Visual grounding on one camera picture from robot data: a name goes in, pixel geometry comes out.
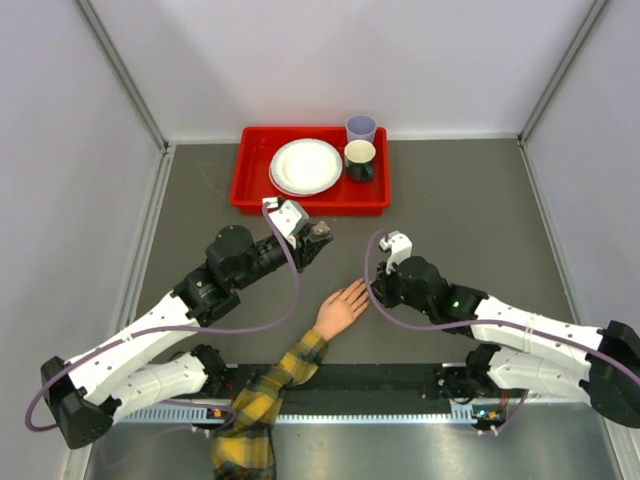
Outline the glitter nail polish bottle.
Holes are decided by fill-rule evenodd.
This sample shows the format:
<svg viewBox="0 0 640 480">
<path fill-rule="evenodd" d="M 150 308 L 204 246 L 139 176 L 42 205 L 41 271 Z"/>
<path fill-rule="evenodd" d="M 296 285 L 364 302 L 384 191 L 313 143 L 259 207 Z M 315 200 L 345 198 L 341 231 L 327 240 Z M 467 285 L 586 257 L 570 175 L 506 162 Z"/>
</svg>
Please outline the glitter nail polish bottle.
<svg viewBox="0 0 640 480">
<path fill-rule="evenodd" d="M 330 242 L 333 239 L 331 228 L 324 221 L 319 221 L 311 226 L 310 236 L 314 241 Z"/>
</svg>

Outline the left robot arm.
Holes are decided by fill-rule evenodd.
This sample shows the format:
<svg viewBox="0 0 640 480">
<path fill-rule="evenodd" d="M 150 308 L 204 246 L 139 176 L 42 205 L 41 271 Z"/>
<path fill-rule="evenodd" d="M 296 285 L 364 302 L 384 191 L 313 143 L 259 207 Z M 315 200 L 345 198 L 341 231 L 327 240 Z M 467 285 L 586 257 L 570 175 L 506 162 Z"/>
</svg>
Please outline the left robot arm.
<svg viewBox="0 0 640 480">
<path fill-rule="evenodd" d="M 215 348 L 201 344 L 164 364 L 154 358 L 222 319 L 239 305 L 240 290 L 281 266 L 302 272 L 332 239 L 323 222 L 259 241 L 243 226 L 228 226 L 207 247 L 205 263 L 145 315 L 91 352 L 45 362 L 44 401 L 66 445 L 83 448 L 127 416 L 163 401 L 220 394 L 227 366 Z"/>
</svg>

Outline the yellow plaid sleeve forearm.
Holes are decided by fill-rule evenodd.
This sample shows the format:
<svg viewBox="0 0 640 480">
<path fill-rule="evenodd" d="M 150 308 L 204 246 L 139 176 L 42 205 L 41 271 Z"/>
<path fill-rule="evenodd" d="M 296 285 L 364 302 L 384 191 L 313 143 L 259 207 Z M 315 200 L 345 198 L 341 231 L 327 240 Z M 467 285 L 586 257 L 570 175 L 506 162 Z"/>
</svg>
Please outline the yellow plaid sleeve forearm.
<svg viewBox="0 0 640 480">
<path fill-rule="evenodd" d="M 272 429 L 288 388 L 302 385 L 318 371 L 328 342 L 308 331 L 280 362 L 250 380 L 233 403 L 236 419 L 212 442 L 216 479 L 273 479 L 276 460 Z"/>
</svg>

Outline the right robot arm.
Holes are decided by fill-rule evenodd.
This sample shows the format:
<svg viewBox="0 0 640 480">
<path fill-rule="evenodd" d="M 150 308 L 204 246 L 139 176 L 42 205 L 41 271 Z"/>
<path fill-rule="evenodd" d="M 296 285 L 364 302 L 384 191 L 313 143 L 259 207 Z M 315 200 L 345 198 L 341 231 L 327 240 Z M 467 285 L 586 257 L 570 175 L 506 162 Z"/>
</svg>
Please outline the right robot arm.
<svg viewBox="0 0 640 480">
<path fill-rule="evenodd" d="M 562 396 L 619 425 L 639 426 L 639 336 L 631 326 L 615 320 L 584 326 L 527 312 L 448 282 L 420 256 L 380 263 L 370 289 L 386 310 L 410 307 L 428 318 L 429 329 L 478 341 L 466 360 L 474 393 L 516 389 Z"/>
</svg>

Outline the mannequin hand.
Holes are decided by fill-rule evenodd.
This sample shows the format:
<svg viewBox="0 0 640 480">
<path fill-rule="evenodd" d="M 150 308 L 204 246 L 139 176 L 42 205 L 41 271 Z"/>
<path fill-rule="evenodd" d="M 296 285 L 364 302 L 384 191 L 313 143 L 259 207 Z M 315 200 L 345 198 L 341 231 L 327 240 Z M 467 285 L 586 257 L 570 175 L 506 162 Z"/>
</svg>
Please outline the mannequin hand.
<svg viewBox="0 0 640 480">
<path fill-rule="evenodd" d="M 321 304 L 312 331 L 329 341 L 350 327 L 368 305 L 367 284 L 358 279 L 334 292 Z"/>
</svg>

